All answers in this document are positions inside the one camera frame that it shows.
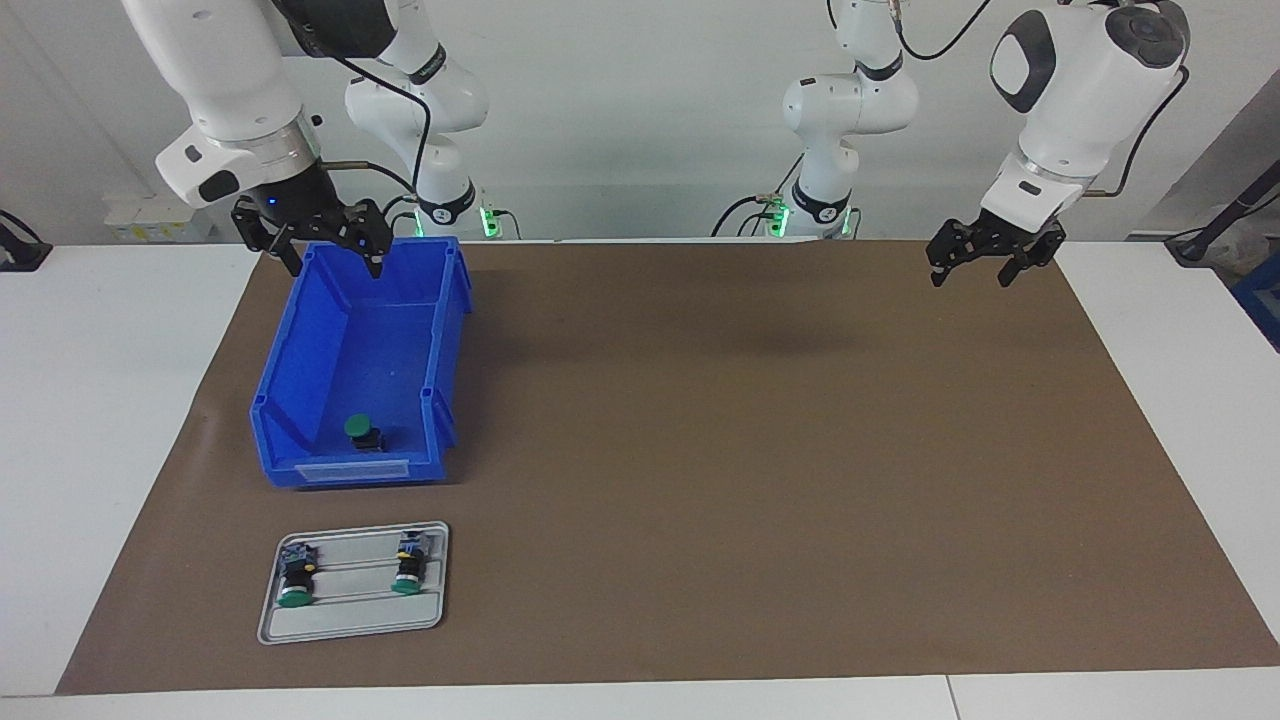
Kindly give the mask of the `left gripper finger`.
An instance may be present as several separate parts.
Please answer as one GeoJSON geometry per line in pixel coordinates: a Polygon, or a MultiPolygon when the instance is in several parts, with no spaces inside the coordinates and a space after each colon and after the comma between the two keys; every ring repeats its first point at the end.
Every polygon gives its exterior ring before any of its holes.
{"type": "Polygon", "coordinates": [[[1007,288],[1023,272],[1033,266],[1047,266],[1066,238],[1060,222],[1050,222],[1046,228],[1025,243],[1016,243],[1009,260],[997,274],[1001,287],[1007,288]]]}
{"type": "Polygon", "coordinates": [[[946,220],[925,246],[931,283],[940,288],[956,268],[972,263],[977,254],[975,229],[960,220],[946,220]]]}

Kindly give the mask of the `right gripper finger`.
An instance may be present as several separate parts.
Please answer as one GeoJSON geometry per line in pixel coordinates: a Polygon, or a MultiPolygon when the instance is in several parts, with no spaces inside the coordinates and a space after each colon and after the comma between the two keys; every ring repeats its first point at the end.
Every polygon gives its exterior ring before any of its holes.
{"type": "Polygon", "coordinates": [[[378,281],[393,245],[393,231],[378,202],[361,199],[340,208],[332,223],[330,242],[358,255],[369,275],[378,281]]]}
{"type": "Polygon", "coordinates": [[[232,206],[230,218],[241,241],[250,251],[265,252],[278,260],[291,277],[300,275],[303,263],[293,245],[294,228],[292,225],[270,231],[262,219],[259,205],[252,199],[237,199],[232,206]]]}

